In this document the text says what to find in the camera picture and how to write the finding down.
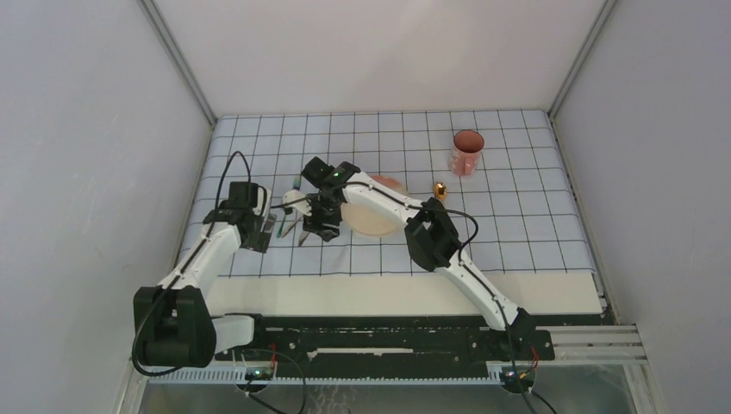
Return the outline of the silver metal fork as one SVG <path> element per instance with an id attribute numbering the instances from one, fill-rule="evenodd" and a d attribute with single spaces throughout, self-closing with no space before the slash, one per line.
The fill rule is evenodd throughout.
<path id="1" fill-rule="evenodd" d="M 302 221 L 303 217 L 298 216 L 296 219 L 294 219 L 291 223 L 287 224 L 283 229 L 278 233 L 279 238 L 285 238 L 296 226 L 298 223 Z"/>

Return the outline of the metal cutlery piece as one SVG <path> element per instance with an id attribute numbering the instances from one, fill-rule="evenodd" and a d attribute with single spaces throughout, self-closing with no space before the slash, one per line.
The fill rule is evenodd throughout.
<path id="1" fill-rule="evenodd" d="M 306 242 L 306 240 L 309 237 L 309 235 L 310 235 L 310 232 L 309 231 L 303 230 L 301 232 L 300 236 L 298 237 L 297 245 L 299 247 L 301 247 Z"/>

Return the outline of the cream pink branch plate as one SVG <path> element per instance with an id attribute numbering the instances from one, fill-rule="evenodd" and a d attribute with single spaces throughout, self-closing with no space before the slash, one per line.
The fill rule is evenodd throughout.
<path id="1" fill-rule="evenodd" d="M 404 196 L 409 195 L 406 187 L 394 178 L 383 175 L 373 175 L 372 178 Z M 386 216 L 373 212 L 361 204 L 343 204 L 341 214 L 351 230 L 361 235 L 384 237 L 400 229 L 399 225 L 394 224 Z"/>

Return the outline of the metal spoon wooden handle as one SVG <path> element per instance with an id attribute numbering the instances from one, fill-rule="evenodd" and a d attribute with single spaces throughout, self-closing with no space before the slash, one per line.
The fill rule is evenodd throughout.
<path id="1" fill-rule="evenodd" d="M 434 197 L 444 202 L 447 198 L 447 187 L 444 183 L 436 182 L 433 188 Z"/>

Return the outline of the pink patterned mug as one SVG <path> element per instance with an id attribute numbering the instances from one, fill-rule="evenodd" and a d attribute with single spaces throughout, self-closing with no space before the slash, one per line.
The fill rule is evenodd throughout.
<path id="1" fill-rule="evenodd" d="M 453 137 L 450 169 L 458 176 L 471 175 L 484 148 L 484 137 L 471 129 L 460 130 Z"/>

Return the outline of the white checked tablecloth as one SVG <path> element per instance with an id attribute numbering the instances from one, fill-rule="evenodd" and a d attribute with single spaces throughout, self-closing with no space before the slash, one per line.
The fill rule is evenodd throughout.
<path id="1" fill-rule="evenodd" d="M 446 188 L 444 205 L 483 273 L 597 268 L 547 115 L 540 110 L 225 116 L 216 125 L 182 249 L 233 181 L 278 203 L 305 164 L 353 163 L 413 198 Z"/>

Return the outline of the iridescent rainbow fork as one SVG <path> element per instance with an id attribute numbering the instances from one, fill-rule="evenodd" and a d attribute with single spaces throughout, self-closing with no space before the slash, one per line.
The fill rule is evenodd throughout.
<path id="1" fill-rule="evenodd" d="M 301 184 L 302 184 L 302 176 L 301 175 L 297 175 L 294 178 L 294 180 L 293 180 L 292 189 L 299 191 L 300 188 L 301 188 Z M 285 223 L 287 221 L 288 215 L 291 212 L 292 212 L 292 209 L 290 209 L 289 207 L 286 207 L 284 209 L 283 219 L 282 219 L 282 222 L 279 224 L 279 227 L 278 227 L 277 238 L 282 238 L 283 237 L 284 225 L 285 225 Z"/>

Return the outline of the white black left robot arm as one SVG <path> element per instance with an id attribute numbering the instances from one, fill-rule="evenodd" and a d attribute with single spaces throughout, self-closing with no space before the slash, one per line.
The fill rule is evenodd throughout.
<path id="1" fill-rule="evenodd" d="M 246 314 L 213 316 L 206 302 L 215 279 L 240 249 L 264 253 L 276 217 L 271 191 L 250 181 L 230 184 L 228 198 L 203 219 L 193 247 L 157 285 L 134 295 L 131 360 L 149 377 L 183 367 L 206 367 L 216 354 L 236 347 L 250 360 L 270 346 L 267 333 Z"/>

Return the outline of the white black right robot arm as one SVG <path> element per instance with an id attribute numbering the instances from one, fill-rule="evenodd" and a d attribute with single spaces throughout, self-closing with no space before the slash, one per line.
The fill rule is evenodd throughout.
<path id="1" fill-rule="evenodd" d="M 330 166 L 318 157 L 303 168 L 303 178 L 316 192 L 296 208 L 303 229 L 329 242 L 340 234 L 343 204 L 376 211 L 403 228 L 410 259 L 420 268 L 449 279 L 478 309 L 498 335 L 498 347 L 510 359 L 522 358 L 533 345 L 534 318 L 504 295 L 475 265 L 453 224 L 454 210 L 437 198 L 420 201 L 380 184 L 358 167 L 342 162 Z"/>

